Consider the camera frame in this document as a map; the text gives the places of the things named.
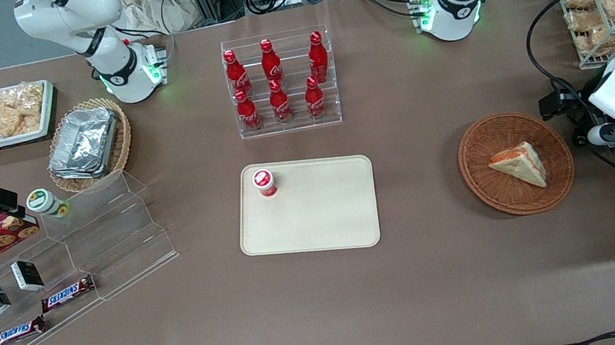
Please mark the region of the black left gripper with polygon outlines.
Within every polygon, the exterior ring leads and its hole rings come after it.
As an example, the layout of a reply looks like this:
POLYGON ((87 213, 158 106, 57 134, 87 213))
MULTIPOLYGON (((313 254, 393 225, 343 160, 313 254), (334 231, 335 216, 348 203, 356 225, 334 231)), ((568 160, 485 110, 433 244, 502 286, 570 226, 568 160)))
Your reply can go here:
POLYGON ((568 82, 567 86, 570 90, 573 89, 575 94, 569 90, 560 89, 541 98, 538 104, 542 121, 571 113, 574 125, 605 121, 606 114, 589 100, 601 81, 601 77, 588 79, 581 88, 568 82))

